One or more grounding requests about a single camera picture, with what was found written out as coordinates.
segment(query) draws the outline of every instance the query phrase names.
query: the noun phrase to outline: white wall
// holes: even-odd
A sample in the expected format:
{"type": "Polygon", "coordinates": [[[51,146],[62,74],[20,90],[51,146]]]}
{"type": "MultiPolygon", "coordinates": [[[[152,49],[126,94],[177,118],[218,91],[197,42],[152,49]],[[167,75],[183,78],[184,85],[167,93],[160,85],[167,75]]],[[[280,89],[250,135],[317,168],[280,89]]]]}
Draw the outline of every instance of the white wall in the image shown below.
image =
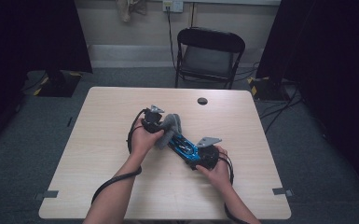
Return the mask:
{"type": "MultiPolygon", "coordinates": [[[[131,14],[120,19],[116,1],[76,0],[77,11],[93,66],[170,66],[167,14],[159,1],[147,2],[147,15],[131,14]]],[[[278,6],[185,2],[183,13],[171,14],[174,54],[177,33],[190,25],[225,30],[241,36],[246,43],[242,64],[258,62],[269,36],[278,6]]]]}

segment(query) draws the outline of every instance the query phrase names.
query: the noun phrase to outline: tape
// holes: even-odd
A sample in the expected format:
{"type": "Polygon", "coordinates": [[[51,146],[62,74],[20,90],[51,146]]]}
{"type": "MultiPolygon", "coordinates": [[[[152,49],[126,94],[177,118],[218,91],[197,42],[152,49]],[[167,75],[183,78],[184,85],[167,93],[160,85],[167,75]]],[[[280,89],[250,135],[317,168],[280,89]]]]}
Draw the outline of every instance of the tape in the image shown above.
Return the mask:
{"type": "Polygon", "coordinates": [[[284,188],[272,189],[272,192],[274,192],[274,195],[284,194],[286,197],[292,197],[295,195],[291,189],[284,188]]]}
{"type": "Polygon", "coordinates": [[[37,193],[34,196],[35,200],[42,201],[45,198],[57,198],[58,191],[57,190],[47,190],[44,193],[37,193]]]}

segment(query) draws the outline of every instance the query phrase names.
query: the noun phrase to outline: baseboard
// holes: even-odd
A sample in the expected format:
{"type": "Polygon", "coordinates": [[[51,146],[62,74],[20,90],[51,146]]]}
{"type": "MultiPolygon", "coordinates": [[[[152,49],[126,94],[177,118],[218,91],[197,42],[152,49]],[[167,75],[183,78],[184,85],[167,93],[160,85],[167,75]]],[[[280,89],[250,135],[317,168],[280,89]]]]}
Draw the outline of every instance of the baseboard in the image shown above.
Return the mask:
{"type": "MultiPolygon", "coordinates": [[[[177,47],[89,45],[92,67],[171,67],[176,60],[177,47]]],[[[252,67],[261,59],[263,49],[247,49],[240,67],[252,67]]]]}

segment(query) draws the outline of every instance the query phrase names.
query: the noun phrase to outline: electrical outlet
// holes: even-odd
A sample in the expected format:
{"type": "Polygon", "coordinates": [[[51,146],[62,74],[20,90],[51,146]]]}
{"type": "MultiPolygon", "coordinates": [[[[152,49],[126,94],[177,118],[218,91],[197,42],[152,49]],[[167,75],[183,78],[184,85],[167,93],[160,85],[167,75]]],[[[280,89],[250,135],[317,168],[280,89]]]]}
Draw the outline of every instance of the electrical outlet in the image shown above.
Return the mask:
{"type": "Polygon", "coordinates": [[[167,11],[167,7],[173,11],[173,1],[162,1],[162,11],[167,11]]]}
{"type": "Polygon", "coordinates": [[[173,1],[173,12],[183,12],[183,1],[173,1]]]}
{"type": "Polygon", "coordinates": [[[162,1],[162,11],[183,12],[183,0],[181,1],[162,1]]]}

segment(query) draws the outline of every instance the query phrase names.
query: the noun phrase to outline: wooden table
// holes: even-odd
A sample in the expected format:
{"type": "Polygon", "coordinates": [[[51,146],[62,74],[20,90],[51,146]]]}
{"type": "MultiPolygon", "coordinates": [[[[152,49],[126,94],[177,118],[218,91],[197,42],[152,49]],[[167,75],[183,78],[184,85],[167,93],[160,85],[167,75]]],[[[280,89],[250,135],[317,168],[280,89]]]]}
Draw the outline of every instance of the wooden table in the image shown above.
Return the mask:
{"type": "MultiPolygon", "coordinates": [[[[183,135],[222,138],[234,165],[234,189],[260,219],[287,219],[291,211],[255,104],[248,91],[94,87],[80,111],[45,198],[42,218],[84,218],[95,190],[127,159],[135,116],[157,105],[179,114],[183,135]],[[199,105],[204,97],[207,105],[199,105]]],[[[227,219],[208,180],[170,148],[152,148],[136,177],[126,219],[227,219]]]]}

